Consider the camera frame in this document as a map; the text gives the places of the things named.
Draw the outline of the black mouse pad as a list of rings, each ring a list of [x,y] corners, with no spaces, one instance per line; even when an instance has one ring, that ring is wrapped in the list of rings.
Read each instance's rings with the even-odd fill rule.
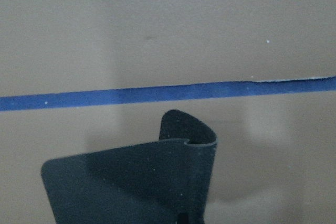
[[[203,223],[217,136],[179,110],[156,142],[46,161],[56,223]]]

